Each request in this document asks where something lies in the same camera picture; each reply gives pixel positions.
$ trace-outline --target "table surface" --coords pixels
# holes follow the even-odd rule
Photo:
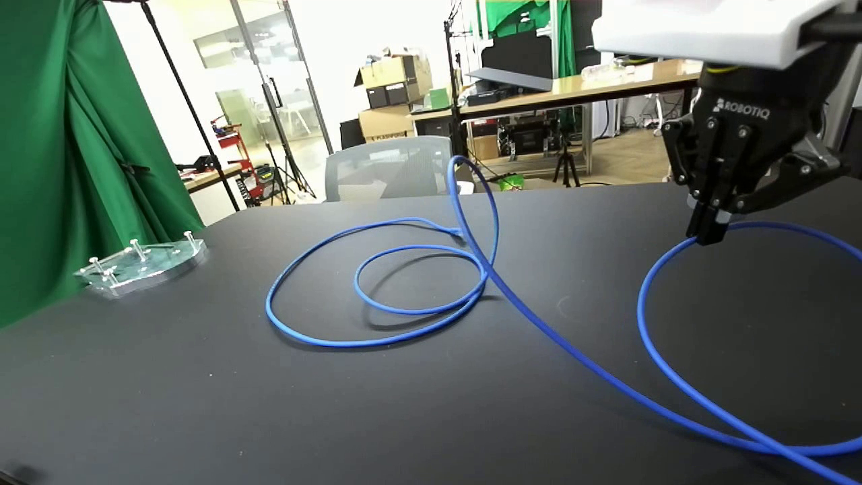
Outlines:
[[[692,409],[646,362],[641,276],[687,223],[676,187],[502,194],[498,271],[556,328],[639,390]],[[487,237],[486,199],[467,196]],[[839,182],[758,218],[862,244],[862,187]],[[691,438],[568,362],[487,288],[458,327],[416,345],[323,353],[261,315],[284,265],[320,237],[385,215],[454,221],[443,196],[245,210],[204,231],[213,258],[122,302],[79,297],[0,331],[0,470],[40,483],[805,483],[785,462]],[[336,244],[287,283],[277,314],[326,337],[390,322],[347,293],[374,249],[409,230]],[[471,285],[420,258],[370,285],[429,304]],[[786,235],[739,231],[658,283],[653,331],[719,404],[782,439],[862,432],[862,271]],[[831,462],[862,477],[862,456]]]
[[[691,72],[687,62],[681,59],[656,62],[653,67],[656,71],[650,82],[591,83],[586,77],[556,79],[549,91],[506,97],[487,106],[464,106],[460,117],[479,118],[479,117],[514,113],[525,108],[556,108],[556,106],[572,106],[572,102],[668,91],[668,89],[696,87],[700,79],[700,72]],[[412,117],[412,122],[431,122],[444,117],[451,117],[451,112],[417,113]]]
[[[222,171],[225,171],[227,179],[242,172],[241,165],[225,165]],[[191,192],[208,188],[208,187],[213,187],[218,182],[222,182],[222,175],[217,171],[208,171],[208,172],[194,172],[191,182],[183,182],[183,187],[191,194]]]

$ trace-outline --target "box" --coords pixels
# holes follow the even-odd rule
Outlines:
[[[467,147],[477,161],[498,160],[498,137],[495,134],[470,137]]]
[[[443,134],[443,137],[451,137],[451,134],[454,134],[454,117],[420,118],[420,122],[416,122],[416,133],[417,133],[417,134]]]
[[[416,54],[384,56],[361,67],[354,87],[366,89],[371,108],[412,106],[431,91],[431,67],[427,56]]]
[[[427,106],[431,112],[444,112],[454,106],[451,91],[448,89],[431,89]]]
[[[363,112],[358,113],[358,126],[366,140],[408,137],[416,133],[408,106]]]
[[[370,108],[412,106],[420,101],[417,83],[390,83],[366,89]]]

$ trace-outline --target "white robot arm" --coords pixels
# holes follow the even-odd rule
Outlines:
[[[692,113],[662,129],[691,188],[687,235],[719,244],[735,214],[846,172],[823,143],[824,101],[862,41],[858,0],[606,0],[598,52],[704,59]]]

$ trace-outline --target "green backdrop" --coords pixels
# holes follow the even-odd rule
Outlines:
[[[486,0],[486,21],[479,21],[479,31],[487,27],[490,37],[509,37],[518,33],[543,31],[549,25],[549,0]],[[572,0],[557,0],[557,41],[556,41],[556,56],[557,56],[557,79],[576,77],[580,59],[573,52],[573,17],[572,17]],[[580,118],[580,112],[561,112],[564,133],[573,133]]]
[[[81,291],[89,256],[203,223],[101,0],[12,4],[0,33],[6,327]]]

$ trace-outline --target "blue cable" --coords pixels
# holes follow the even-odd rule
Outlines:
[[[490,215],[493,215],[493,227],[498,227],[498,207],[490,205]],[[287,323],[284,318],[277,318],[276,314],[276,297],[281,293],[284,283],[311,258],[315,256],[319,252],[323,252],[326,246],[336,244],[336,240],[346,240],[346,237],[354,237],[358,231],[374,231],[374,230],[393,230],[393,227],[412,227],[412,230],[424,230],[424,231],[440,231],[440,235],[451,235],[454,240],[464,244],[460,231],[454,230],[454,227],[443,227],[443,223],[433,223],[429,218],[389,218],[389,221],[374,221],[374,223],[361,223],[361,227],[347,227],[326,240],[320,240],[319,246],[307,249],[304,253],[300,253],[277,277],[276,283],[269,285],[266,291],[266,302],[265,302],[265,314],[273,323],[276,331],[281,331],[284,337],[300,343],[300,345],[311,345],[311,347],[326,347],[326,350],[370,350],[370,347],[389,347],[389,345],[402,345],[402,343],[412,343],[412,341],[424,341],[433,331],[443,331],[448,327],[454,327],[456,322],[460,322],[460,315],[467,315],[486,293],[486,271],[479,268],[479,262],[474,258],[474,253],[470,252],[460,252],[456,246],[431,246],[431,244],[416,244],[416,246],[398,246],[398,249],[389,249],[389,252],[380,252],[380,253],[371,253],[366,262],[358,265],[357,276],[354,276],[354,288],[357,293],[371,304],[374,311],[384,311],[384,314],[390,314],[390,315],[402,315],[402,318],[437,318],[427,327],[417,327],[417,328],[409,328],[409,331],[402,331],[402,335],[390,335],[390,337],[377,337],[377,341],[326,341],[326,337],[314,337],[314,335],[304,335],[300,328],[295,328],[292,323]],[[361,276],[370,265],[385,258],[385,256],[393,256],[393,253],[408,253],[408,252],[427,252],[427,253],[440,253],[440,256],[458,256],[458,258],[470,258],[477,271],[479,271],[479,281],[471,291],[467,291],[464,297],[448,302],[448,304],[437,304],[437,307],[390,307],[390,304],[384,304],[377,300],[371,300],[363,288],[361,288]],[[498,253],[498,231],[493,231],[493,240],[490,240],[490,262],[495,262],[495,253]]]
[[[823,240],[823,244],[831,244],[840,252],[846,252],[848,256],[855,258],[862,258],[862,252],[833,237],[833,235],[824,235],[824,231],[815,231],[815,230],[805,230],[805,227],[792,227],[792,223],[734,223],[734,230],[773,230],[773,231],[792,231],[792,235],[805,235],[805,237],[815,237],[815,240]],[[646,273],[645,283],[641,283],[641,291],[639,291],[639,335],[641,335],[641,343],[650,353],[650,359],[656,362],[656,366],[687,397],[692,400],[696,404],[700,404],[704,409],[708,409],[712,416],[716,416],[719,420],[724,420],[727,425],[734,425],[735,432],[746,434],[750,439],[754,443],[763,443],[765,447],[770,447],[777,456],[785,456],[786,462],[802,467],[802,470],[811,470],[815,474],[823,474],[824,481],[831,483],[855,483],[852,477],[846,474],[839,474],[817,462],[811,462],[805,454],[800,450],[792,450],[770,438],[765,438],[763,432],[753,429],[750,423],[739,420],[735,416],[730,416],[727,409],[722,409],[719,404],[714,404],[712,400],[707,400],[700,390],[696,390],[684,378],[679,378],[675,372],[675,366],[660,355],[660,350],[656,347],[653,343],[653,335],[650,335],[650,327],[646,327],[646,302],[650,302],[650,291],[658,281],[658,276],[676,258],[681,256],[687,249],[692,249],[696,240],[681,240],[679,246],[675,246],[666,256],[660,256],[653,271]]]
[[[456,192],[456,167],[458,165],[467,165],[477,182],[483,183],[486,194],[487,194],[487,205],[490,205],[490,215],[493,215],[493,240],[490,240],[490,252],[486,253],[483,246],[477,244],[474,231],[471,231],[471,223],[467,221],[467,214],[464,214],[464,205],[460,205],[460,196]],[[358,350],[358,347],[384,347],[384,345],[402,345],[402,343],[412,343],[412,341],[420,341],[420,337],[429,337],[451,323],[456,323],[460,315],[467,315],[477,302],[479,297],[486,293],[486,285],[487,281],[495,283],[495,288],[506,297],[506,302],[525,318],[532,322],[547,341],[552,341],[564,353],[568,353],[573,362],[580,362],[586,370],[591,370],[594,376],[598,376],[603,384],[610,384],[615,390],[619,390],[623,397],[634,400],[635,404],[646,407],[650,413],[670,420],[675,425],[684,429],[684,432],[692,432],[692,434],[700,434],[712,443],[719,443],[719,444],[727,444],[727,447],[739,447],[739,450],[746,450],[746,454],[763,454],[763,456],[782,456],[831,483],[840,483],[840,485],[852,485],[855,481],[835,473],[835,470],[828,470],[823,465],[817,465],[815,458],[833,458],[833,456],[852,456],[852,454],[859,454],[862,450],[862,438],[858,439],[846,439],[846,443],[833,443],[833,444],[782,444],[770,438],[765,438],[763,432],[753,429],[750,423],[739,420],[735,416],[730,416],[727,409],[722,409],[719,404],[708,403],[704,393],[699,393],[692,386],[687,386],[666,362],[662,355],[658,353],[658,347],[653,345],[650,341],[650,331],[646,331],[646,300],[650,300],[650,288],[656,285],[660,271],[675,262],[679,253],[684,253],[687,249],[696,246],[696,240],[684,240],[679,246],[675,246],[662,258],[656,262],[656,268],[646,273],[645,277],[645,285],[641,285],[641,293],[639,293],[639,331],[641,331],[641,341],[645,341],[645,347],[650,353],[650,359],[660,366],[662,376],[668,376],[668,381],[681,390],[687,393],[696,404],[700,404],[704,409],[708,409],[712,416],[716,416],[719,420],[724,420],[730,429],[735,429],[739,434],[743,438],[735,438],[735,434],[724,434],[724,432],[716,432],[712,425],[704,425],[699,420],[691,420],[658,403],[653,403],[650,397],[639,393],[635,388],[626,386],[619,378],[615,378],[611,372],[606,372],[602,363],[595,363],[594,359],[588,359],[576,345],[572,345],[561,331],[556,331],[549,323],[544,323],[513,288],[509,283],[495,273],[495,253],[498,253],[498,231],[502,231],[502,221],[498,221],[498,205],[495,205],[495,196],[490,192],[490,183],[487,179],[483,175],[483,171],[477,165],[471,165],[470,160],[464,157],[454,157],[451,160],[451,171],[448,171],[448,187],[451,187],[451,205],[456,210],[456,218],[458,218],[458,227],[440,227],[429,218],[390,218],[390,221],[377,221],[377,223],[363,223],[363,227],[351,227],[346,231],[336,231],[326,240],[320,240],[319,246],[314,246],[311,252],[304,252],[300,258],[295,258],[284,273],[281,277],[273,283],[273,288],[266,291],[266,302],[265,302],[265,314],[269,318],[269,323],[292,337],[295,343],[301,343],[301,345],[314,345],[314,347],[328,347],[328,350]],[[284,323],[276,311],[273,311],[273,302],[281,291],[281,285],[289,281],[289,276],[295,276],[295,271],[300,265],[304,265],[314,253],[319,253],[320,249],[343,240],[343,237],[351,237],[351,235],[358,235],[358,231],[371,231],[371,230],[389,230],[389,227],[416,227],[416,230],[427,230],[427,231],[443,231],[443,235],[451,235],[454,240],[458,244],[467,244],[470,252],[460,252],[460,249],[451,249],[451,246],[431,246],[431,244],[416,244],[416,246],[398,246],[398,249],[389,249],[389,252],[380,252],[374,256],[370,256],[366,262],[358,265],[358,271],[354,273],[354,288],[357,293],[374,311],[380,314],[393,314],[393,315],[427,315],[427,318],[440,318],[429,327],[420,327],[420,328],[412,328],[412,331],[405,331],[405,335],[397,335],[397,337],[380,337],[380,341],[320,341],[320,337],[311,337],[311,335],[301,335],[297,328],[292,328],[289,323]],[[823,235],[823,231],[815,231],[815,230],[805,230],[805,227],[792,227],[792,223],[735,223],[734,230],[785,230],[785,231],[797,231],[797,235],[808,235],[808,237],[817,237],[823,244],[831,244],[846,253],[852,253],[855,258],[862,258],[862,249],[852,246],[852,244],[844,244],[839,237],[831,237],[831,235]],[[393,304],[384,304],[377,300],[371,300],[363,288],[361,288],[361,281],[363,281],[363,271],[385,256],[393,256],[393,253],[409,253],[409,252],[427,252],[427,253],[440,253],[440,256],[456,256],[456,258],[467,258],[477,268],[479,273],[479,281],[477,285],[471,285],[464,297],[454,300],[454,302],[444,302],[444,304],[437,304],[437,307],[393,307]]]
[[[454,160],[454,161],[464,161],[479,182],[483,187],[487,187],[483,171],[467,160]],[[568,353],[573,362],[580,362],[586,370],[591,370],[594,376],[598,376],[602,381],[606,381],[615,390],[619,390],[623,397],[639,403],[641,407],[658,413],[660,419],[676,423],[679,429],[687,429],[692,434],[700,434],[707,439],[739,447],[739,450],[750,450],[750,454],[765,454],[765,456],[785,456],[794,465],[800,465],[802,470],[831,481],[831,483],[840,483],[840,485],[855,485],[852,477],[839,474],[811,458],[828,458],[828,456],[848,456],[848,454],[859,454],[862,450],[862,438],[848,439],[848,443],[835,443],[835,444],[802,444],[802,447],[785,447],[773,439],[769,439],[765,434],[758,434],[753,425],[746,432],[746,438],[734,438],[734,434],[722,434],[716,429],[708,429],[704,423],[696,423],[658,403],[653,403],[650,397],[639,393],[635,388],[626,386],[619,378],[615,378],[611,372],[606,372],[602,363],[595,363],[594,359],[588,359],[580,347],[573,347],[561,331],[556,331],[549,323],[544,323],[513,288],[509,283],[495,273],[495,268],[487,262],[487,256],[483,253],[483,249],[477,246],[477,237],[471,235],[471,227],[467,221],[464,205],[458,196],[451,194],[454,210],[458,215],[460,223],[460,235],[464,240],[471,246],[474,256],[479,258],[483,271],[487,273],[487,277],[493,281],[493,285],[506,297],[506,302],[525,318],[532,322],[544,337],[549,337],[564,353]],[[859,256],[859,249],[848,246],[848,244],[839,244],[840,249],[852,252],[855,256]]]

